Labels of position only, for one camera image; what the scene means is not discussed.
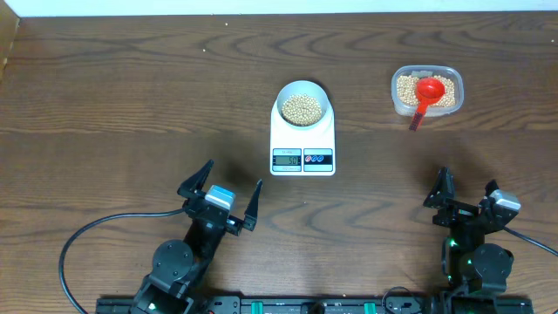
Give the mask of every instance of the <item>red measuring spoon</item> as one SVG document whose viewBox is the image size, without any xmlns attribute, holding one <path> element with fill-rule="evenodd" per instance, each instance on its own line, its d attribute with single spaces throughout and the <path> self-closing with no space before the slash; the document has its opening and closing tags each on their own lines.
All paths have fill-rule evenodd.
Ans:
<svg viewBox="0 0 558 314">
<path fill-rule="evenodd" d="M 439 100 L 446 93 L 444 84 L 435 78 L 422 78 L 417 83 L 417 90 L 415 92 L 419 105 L 415 115 L 412 117 L 409 130 L 417 131 L 422 119 L 426 115 L 426 109 L 429 105 L 439 102 Z"/>
</svg>

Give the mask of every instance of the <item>green connector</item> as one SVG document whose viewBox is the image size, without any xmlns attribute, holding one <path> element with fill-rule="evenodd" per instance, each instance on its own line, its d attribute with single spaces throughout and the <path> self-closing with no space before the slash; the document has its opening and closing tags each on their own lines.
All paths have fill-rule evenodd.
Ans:
<svg viewBox="0 0 558 314">
<path fill-rule="evenodd" d="M 263 314 L 263 302 L 252 302 L 252 314 Z"/>
<path fill-rule="evenodd" d="M 374 304 L 374 303 L 364 304 L 364 314 L 377 314 L 376 313 L 376 304 Z"/>
</svg>

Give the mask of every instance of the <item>wooden table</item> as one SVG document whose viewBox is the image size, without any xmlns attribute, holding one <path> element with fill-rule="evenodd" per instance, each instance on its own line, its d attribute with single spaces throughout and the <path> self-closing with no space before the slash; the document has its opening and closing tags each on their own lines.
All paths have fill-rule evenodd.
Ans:
<svg viewBox="0 0 558 314">
<path fill-rule="evenodd" d="M 402 65 L 449 65 L 466 101 L 417 133 L 391 101 Z M 327 87 L 337 173 L 269 174 L 269 111 L 292 80 Z M 179 208 L 181 181 L 208 159 L 208 184 L 264 185 L 254 233 L 226 236 L 207 287 L 245 295 L 381 295 L 446 286 L 448 230 L 421 207 L 448 166 L 476 203 L 492 178 L 523 204 L 510 227 L 558 247 L 558 13 L 27 18 L 0 85 L 0 309 L 73 313 L 58 255 L 105 215 Z M 133 295 L 184 215 L 108 222 L 66 258 L 93 311 Z M 558 263 L 506 233 L 507 292 L 556 310 Z"/>
</svg>

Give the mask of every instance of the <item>clear plastic container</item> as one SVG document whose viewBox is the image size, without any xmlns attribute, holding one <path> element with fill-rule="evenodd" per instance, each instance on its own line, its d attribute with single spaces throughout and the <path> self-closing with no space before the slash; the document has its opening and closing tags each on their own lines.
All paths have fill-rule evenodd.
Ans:
<svg viewBox="0 0 558 314">
<path fill-rule="evenodd" d="M 416 106 L 404 104 L 398 97 L 398 78 L 401 75 L 416 76 L 418 78 L 427 78 L 434 75 L 440 75 L 450 79 L 455 87 L 455 106 L 451 107 L 429 107 L 426 111 L 426 117 L 439 117 L 458 111 L 463 105 L 465 99 L 465 90 L 463 89 L 463 79 L 461 75 L 451 67 L 440 65 L 407 65 L 395 72 L 391 78 L 391 97 L 395 105 L 395 111 L 404 116 L 412 116 L 417 110 Z"/>
</svg>

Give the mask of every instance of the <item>white kitchen scale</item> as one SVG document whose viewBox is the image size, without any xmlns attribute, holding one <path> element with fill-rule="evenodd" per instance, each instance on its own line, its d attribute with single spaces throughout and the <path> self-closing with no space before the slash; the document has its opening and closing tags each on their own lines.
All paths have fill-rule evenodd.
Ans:
<svg viewBox="0 0 558 314">
<path fill-rule="evenodd" d="M 295 126 L 283 118 L 282 107 L 291 95 L 304 94 L 317 99 L 322 118 L 311 126 Z M 271 174 L 333 175 L 336 168 L 333 118 L 333 108 L 322 87 L 303 80 L 286 85 L 271 109 Z"/>
</svg>

